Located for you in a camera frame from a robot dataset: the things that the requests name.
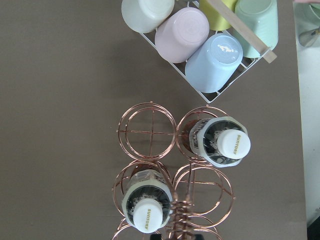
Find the copper wire bottle basket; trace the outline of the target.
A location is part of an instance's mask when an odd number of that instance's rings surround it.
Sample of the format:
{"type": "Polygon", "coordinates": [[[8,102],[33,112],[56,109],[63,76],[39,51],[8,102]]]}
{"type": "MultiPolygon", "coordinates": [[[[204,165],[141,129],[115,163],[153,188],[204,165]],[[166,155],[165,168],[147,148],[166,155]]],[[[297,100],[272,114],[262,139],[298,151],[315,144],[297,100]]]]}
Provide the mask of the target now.
{"type": "Polygon", "coordinates": [[[235,195],[230,180],[219,169],[189,149],[189,131],[202,118],[226,117],[212,106],[197,107],[176,122],[154,102],[129,108],[118,123],[118,140],[132,159],[116,176],[113,202],[122,215],[115,240],[219,240],[217,226],[231,213],[235,195]],[[163,175],[171,195],[167,224],[143,233],[127,223],[122,201],[133,174],[156,170],[163,175]]]}

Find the tea bottle three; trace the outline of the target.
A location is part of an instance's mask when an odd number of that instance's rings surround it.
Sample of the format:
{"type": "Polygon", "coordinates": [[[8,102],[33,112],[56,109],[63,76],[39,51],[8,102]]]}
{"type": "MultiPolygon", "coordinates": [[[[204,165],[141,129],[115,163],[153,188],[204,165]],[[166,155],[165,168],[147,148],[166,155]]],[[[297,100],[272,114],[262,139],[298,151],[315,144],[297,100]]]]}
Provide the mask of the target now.
{"type": "Polygon", "coordinates": [[[188,143],[191,152],[218,168],[238,165],[251,149],[246,127],[231,116],[197,120],[188,143]]]}

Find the tea bottle two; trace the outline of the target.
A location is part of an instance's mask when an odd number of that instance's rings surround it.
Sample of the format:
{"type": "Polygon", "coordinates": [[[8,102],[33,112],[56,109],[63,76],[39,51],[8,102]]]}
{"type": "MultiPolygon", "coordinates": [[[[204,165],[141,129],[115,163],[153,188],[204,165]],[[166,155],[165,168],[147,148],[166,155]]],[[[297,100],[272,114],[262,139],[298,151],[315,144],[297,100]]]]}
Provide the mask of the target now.
{"type": "Polygon", "coordinates": [[[121,207],[128,224],[150,234],[168,223],[172,200],[163,175],[146,169],[131,176],[121,207]]]}

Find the blue cup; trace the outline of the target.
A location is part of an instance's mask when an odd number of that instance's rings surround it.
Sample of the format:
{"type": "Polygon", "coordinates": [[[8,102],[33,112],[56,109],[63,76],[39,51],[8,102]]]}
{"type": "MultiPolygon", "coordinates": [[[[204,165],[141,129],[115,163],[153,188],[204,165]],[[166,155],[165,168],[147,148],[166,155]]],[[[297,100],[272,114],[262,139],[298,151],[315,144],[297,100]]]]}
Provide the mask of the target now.
{"type": "Polygon", "coordinates": [[[217,33],[187,60],[185,76],[195,90],[214,93],[227,83],[242,59],[239,41],[231,35],[217,33]]]}

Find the pink cup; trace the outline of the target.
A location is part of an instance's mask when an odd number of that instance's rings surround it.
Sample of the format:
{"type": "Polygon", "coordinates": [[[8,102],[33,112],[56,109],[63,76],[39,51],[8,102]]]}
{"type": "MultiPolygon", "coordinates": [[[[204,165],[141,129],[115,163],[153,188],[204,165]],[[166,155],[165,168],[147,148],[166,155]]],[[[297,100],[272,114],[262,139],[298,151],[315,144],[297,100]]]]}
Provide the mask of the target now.
{"type": "Polygon", "coordinates": [[[182,63],[207,40],[207,17],[195,7],[185,7],[163,22],[155,33],[155,49],[170,63],[182,63]]]}

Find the white cup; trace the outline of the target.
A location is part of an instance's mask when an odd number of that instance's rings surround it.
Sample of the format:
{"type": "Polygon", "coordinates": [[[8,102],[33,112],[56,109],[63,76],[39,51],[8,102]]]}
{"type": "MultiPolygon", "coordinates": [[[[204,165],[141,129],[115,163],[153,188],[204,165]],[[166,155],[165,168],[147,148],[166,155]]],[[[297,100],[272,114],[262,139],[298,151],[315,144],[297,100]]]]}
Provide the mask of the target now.
{"type": "Polygon", "coordinates": [[[174,5],[174,0],[123,0],[121,14],[133,31],[150,33],[172,13],[174,5]]]}

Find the yellow cup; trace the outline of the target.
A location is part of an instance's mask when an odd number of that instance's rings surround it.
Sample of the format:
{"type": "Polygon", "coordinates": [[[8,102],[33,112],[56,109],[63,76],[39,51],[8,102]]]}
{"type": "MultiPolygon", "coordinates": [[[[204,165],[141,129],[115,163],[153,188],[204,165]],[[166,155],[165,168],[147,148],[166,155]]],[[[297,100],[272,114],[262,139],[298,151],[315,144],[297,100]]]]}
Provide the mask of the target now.
{"type": "MultiPolygon", "coordinates": [[[[232,12],[235,12],[237,0],[222,0],[232,12]]],[[[205,14],[209,22],[209,28],[213,31],[224,31],[231,28],[231,24],[209,4],[207,0],[199,1],[199,9],[205,14]]]]}

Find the green cup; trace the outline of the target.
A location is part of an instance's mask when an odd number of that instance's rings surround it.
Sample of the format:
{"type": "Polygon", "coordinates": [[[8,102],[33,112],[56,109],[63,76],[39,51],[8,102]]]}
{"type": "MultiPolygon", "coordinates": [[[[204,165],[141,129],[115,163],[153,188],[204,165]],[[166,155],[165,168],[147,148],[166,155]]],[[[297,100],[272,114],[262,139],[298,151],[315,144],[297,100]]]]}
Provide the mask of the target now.
{"type": "Polygon", "coordinates": [[[273,50],[278,44],[278,6],[276,0],[239,0],[235,14],[273,50]]]}

